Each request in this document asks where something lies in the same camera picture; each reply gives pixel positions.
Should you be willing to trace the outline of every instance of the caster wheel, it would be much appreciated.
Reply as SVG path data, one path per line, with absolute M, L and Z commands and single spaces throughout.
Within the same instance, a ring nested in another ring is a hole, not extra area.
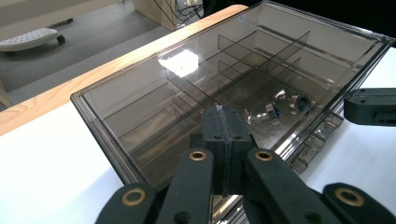
M 6 51 L 4 52 L 8 57 L 13 57 L 15 56 L 15 52 L 14 51 Z
M 56 39 L 58 40 L 59 44 L 64 44 L 64 42 L 66 42 L 66 39 L 64 39 L 63 35 L 60 35 L 58 37 L 56 37 Z

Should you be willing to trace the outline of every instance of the small object in container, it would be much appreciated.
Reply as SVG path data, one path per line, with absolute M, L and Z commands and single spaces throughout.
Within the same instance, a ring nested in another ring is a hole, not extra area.
M 298 114 L 307 111 L 310 102 L 304 93 L 290 93 L 282 90 L 275 95 L 274 106 L 282 114 Z
M 259 113 L 253 113 L 249 109 L 245 108 L 245 122 L 250 124 L 252 120 L 277 119 L 279 114 L 279 110 L 272 104 L 267 105 L 265 107 L 265 111 Z

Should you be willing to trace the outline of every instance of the white table surface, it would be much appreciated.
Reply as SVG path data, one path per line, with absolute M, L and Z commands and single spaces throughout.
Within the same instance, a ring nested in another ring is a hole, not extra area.
M 396 88 L 396 49 L 363 84 Z M 302 174 L 313 189 L 344 182 L 396 214 L 396 128 L 347 120 Z M 0 136 L 0 223 L 93 223 L 122 186 L 71 103 Z

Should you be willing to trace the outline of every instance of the black cable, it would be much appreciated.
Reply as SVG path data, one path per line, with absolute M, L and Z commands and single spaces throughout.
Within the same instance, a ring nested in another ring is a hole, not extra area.
M 156 0 L 154 0 L 154 2 L 155 2 L 155 4 L 157 5 L 157 7 L 160 9 L 160 11 L 163 12 L 163 14 L 166 16 L 166 18 L 167 18 L 175 27 L 178 27 L 178 25 L 176 25 L 176 24 L 172 21 L 172 19 L 169 18 L 169 16 L 166 14 L 166 12 L 160 7 L 160 5 L 158 4 L 158 2 L 157 2 Z M 193 17 L 193 16 L 195 16 L 195 15 L 198 15 L 199 11 L 201 11 L 201 10 L 204 8 L 202 5 L 199 5 L 199 6 L 198 6 L 198 8 L 199 8 L 198 11 L 189 12 L 189 13 L 186 15 L 186 16 L 188 17 L 187 19 L 181 19 L 181 18 L 178 17 L 178 15 L 177 15 L 177 14 L 175 13 L 175 11 L 172 9 L 172 7 L 170 6 L 169 2 L 166 1 L 166 0 L 165 0 L 165 2 L 166 2 L 166 4 L 169 6 L 169 8 L 170 8 L 171 12 L 173 13 L 173 15 L 174 15 L 179 21 L 181 21 L 181 23 L 184 23 L 185 21 L 190 20 L 191 17 Z
M 202 17 L 201 17 L 201 15 L 198 13 L 199 11 L 201 11 L 201 9 L 200 9 L 200 10 L 197 10 L 196 5 L 195 5 L 194 2 L 192 2 L 192 0 L 190 0 L 190 3 L 194 6 L 194 11 L 197 12 L 197 13 L 196 13 L 197 17 L 198 17 L 199 19 L 201 19 Z
M 176 25 L 176 24 L 169 18 L 169 16 L 165 13 L 165 11 L 163 11 L 163 9 L 160 7 L 160 5 L 158 5 L 157 1 L 154 0 L 154 2 L 155 2 L 155 4 L 157 5 L 157 7 L 163 12 L 163 14 L 165 14 L 166 18 L 168 18 L 168 20 L 169 20 L 170 22 L 172 22 L 172 24 L 173 24 L 174 26 L 177 27 L 177 25 Z
M 193 8 L 193 11 L 197 11 L 197 8 L 196 8 L 196 5 L 195 5 L 195 3 L 193 2 L 193 0 L 190 0 L 190 4 L 191 4 L 191 6 L 192 6 L 192 8 Z
M 180 8 L 180 6 L 178 5 L 177 1 L 175 1 L 175 9 L 182 16 L 188 16 L 187 14 L 183 14 L 184 10 L 187 10 L 187 9 L 190 9 L 190 8 L 196 8 L 194 11 L 200 11 L 201 10 L 200 7 L 202 7 L 202 6 L 203 5 L 198 5 L 198 6 L 195 5 L 195 6 Z

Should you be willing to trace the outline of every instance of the wheeled base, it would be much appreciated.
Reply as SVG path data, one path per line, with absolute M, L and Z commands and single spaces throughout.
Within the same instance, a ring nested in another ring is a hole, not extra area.
M 55 38 L 61 45 L 66 41 L 64 36 L 58 31 L 49 28 L 41 28 L 0 42 L 0 51 L 3 51 L 8 57 L 10 57 L 15 54 L 15 51 L 32 49 Z

